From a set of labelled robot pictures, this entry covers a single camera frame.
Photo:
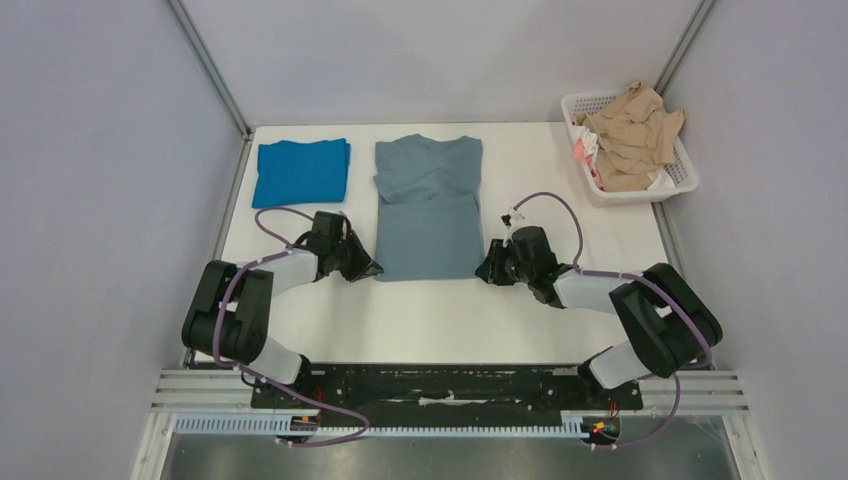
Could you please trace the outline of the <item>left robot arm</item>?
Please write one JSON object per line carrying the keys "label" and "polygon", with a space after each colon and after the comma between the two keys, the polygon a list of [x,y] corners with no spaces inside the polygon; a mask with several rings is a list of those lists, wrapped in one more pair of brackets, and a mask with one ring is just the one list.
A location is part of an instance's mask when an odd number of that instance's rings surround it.
{"label": "left robot arm", "polygon": [[281,241],[283,250],[242,265],[213,260],[205,266],[183,323],[185,347],[204,353],[223,367],[236,367],[267,382],[290,408],[307,405],[312,379],[302,374],[308,359],[269,337],[272,301],[293,288],[320,281],[334,272],[348,282],[384,272],[366,251],[349,218],[318,211],[300,215],[309,230],[290,242],[267,228],[256,213],[256,225]]}

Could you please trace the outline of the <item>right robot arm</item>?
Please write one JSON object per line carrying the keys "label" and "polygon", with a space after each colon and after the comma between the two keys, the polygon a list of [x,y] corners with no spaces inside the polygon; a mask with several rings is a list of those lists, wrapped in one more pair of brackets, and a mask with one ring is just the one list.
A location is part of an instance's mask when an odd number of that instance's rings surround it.
{"label": "right robot arm", "polygon": [[587,270],[558,261],[546,232],[522,227],[492,240],[475,271],[487,284],[524,284],[540,303],[615,315],[626,341],[580,365],[577,392],[591,408],[612,401],[618,387],[650,375],[669,378],[710,364],[723,330],[678,271],[656,263],[637,273]]}

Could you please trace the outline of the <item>grey-blue t-shirt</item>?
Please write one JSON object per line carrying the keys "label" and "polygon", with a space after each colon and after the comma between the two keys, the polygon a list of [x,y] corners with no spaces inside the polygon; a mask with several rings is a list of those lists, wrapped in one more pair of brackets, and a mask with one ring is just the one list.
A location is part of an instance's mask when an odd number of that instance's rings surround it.
{"label": "grey-blue t-shirt", "polygon": [[375,144],[382,282],[459,280],[482,263],[482,141],[414,134]]}

